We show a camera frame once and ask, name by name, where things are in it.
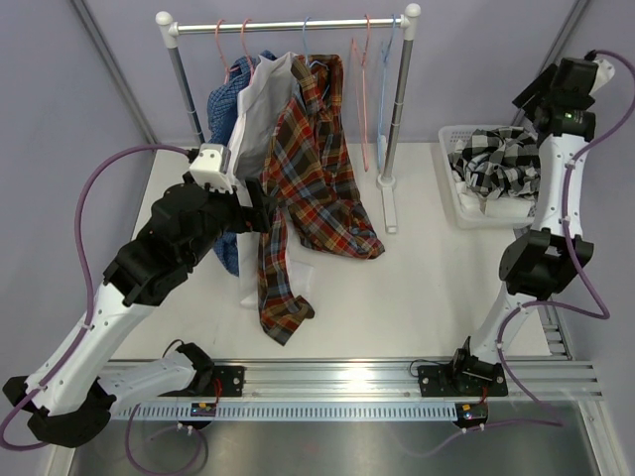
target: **blue plaid shirt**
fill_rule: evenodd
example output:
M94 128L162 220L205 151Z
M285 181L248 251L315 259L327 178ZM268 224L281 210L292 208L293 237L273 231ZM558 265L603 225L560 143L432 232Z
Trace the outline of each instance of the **blue plaid shirt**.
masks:
M276 57L265 50L260 54L268 60ZM258 58L251 58L254 67L260 62ZM207 99L207 124L211 132L210 144L222 144L226 146L234 130L238 119L238 93L249 85L251 71L247 57L237 60L229 74L229 80L218 89L211 91ZM214 243L214 253L225 269L234 276L238 276L238 247L236 246L236 234L224 233Z

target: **gray wall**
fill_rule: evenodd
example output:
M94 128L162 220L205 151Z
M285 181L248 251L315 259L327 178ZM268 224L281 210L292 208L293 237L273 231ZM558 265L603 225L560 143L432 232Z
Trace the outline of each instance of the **gray wall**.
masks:
M635 18L633 0L595 1L572 39L567 55L580 57L588 50L607 49L635 60ZM616 75L596 94L592 110L597 114L598 135L624 113L633 97L633 79L616 64ZM606 300L612 319L594 321L568 314L573 351L580 359L592 359L599 372L612 420L626 450L631 471L635 472L635 311L633 276L635 271L635 156L631 119L608 142L591 151L584 170L581 217L584 238L595 243L588 274ZM580 281L562 299L595 309Z
M106 157L141 142L92 44L64 0L10 2L0 28L0 383L33 372L85 309L72 219ZM86 206L95 274L129 239L151 158L116 166ZM9 411L0 396L0 416ZM18 418L15 443L33 442ZM42 474L43 455L0 450L0 472Z
M313 18L390 17L403 13L408 0L86 0L108 39L141 107L162 142L191 141L190 127L155 14L167 10L181 23L211 23L219 18L242 23ZM436 140L441 126L507 124L514 116L511 100L538 72L549 46L572 5L572 0L444 0L423 1L409 89L404 108L403 139ZM375 30L368 66L371 142L377 116L380 69L379 43L388 30ZM349 58L350 40L362 44L363 31L308 32L310 49L344 58L347 78L344 126L351 140L359 137ZM229 61L243 55L239 35L220 37ZM247 35L252 55L267 48L281 55L302 51L302 34ZM388 84L391 106L399 64L399 42L392 57ZM224 72L213 36L182 37L181 52L203 131L209 132L204 112L209 92L222 83Z

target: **black and white checkered shirt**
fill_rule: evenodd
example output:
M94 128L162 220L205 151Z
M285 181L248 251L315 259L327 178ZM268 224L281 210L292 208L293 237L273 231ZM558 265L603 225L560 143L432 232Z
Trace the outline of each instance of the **black and white checkered shirt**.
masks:
M484 198L531 195L540 186L538 146L520 127L478 129L448 159L467 187Z

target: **white ball finial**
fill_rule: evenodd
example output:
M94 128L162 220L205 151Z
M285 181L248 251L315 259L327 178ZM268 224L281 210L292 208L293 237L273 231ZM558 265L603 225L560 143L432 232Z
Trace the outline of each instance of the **white ball finial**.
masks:
M155 21L157 22L157 25L167 27L168 25L172 25L172 22L175 20L168 12L159 12L155 17Z
M407 17L419 17L421 15L421 7L418 3L411 3L406 7Z

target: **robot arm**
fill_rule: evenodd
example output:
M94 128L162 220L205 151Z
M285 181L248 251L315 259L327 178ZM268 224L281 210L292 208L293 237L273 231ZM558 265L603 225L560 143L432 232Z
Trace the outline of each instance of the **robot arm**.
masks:
M205 144L184 175L152 205L152 216L104 272L95 296L94 319L79 346L55 377L25 407L40 441L77 447L95 437L110 415L144 400L210 383L213 363L194 344L125 373L98 377L126 336L159 306L225 231L269 230L275 202L257 180L246 182L251 207L241 206L226 176L228 151ZM51 358L29 377L14 377L3 391L16 406L66 353L84 317Z
M521 307L505 329L500 345L506 351L531 313L523 305L548 300L577 276L562 224L565 174L573 156L593 139L595 115L586 110L594 103L590 94L613 74L613 67L605 59L563 59L560 65L548 67L514 100L534 121L538 132L541 187L534 223L505 250L499 267L501 289L480 328L444 368L420 367L420 384L427 382L422 385L422 394L480 396L487 388L489 396L507 395L498 353L501 325L511 311ZM567 195L569 229L582 266L593 254L593 245L582 239L579 220L585 162L586 153L575 163Z

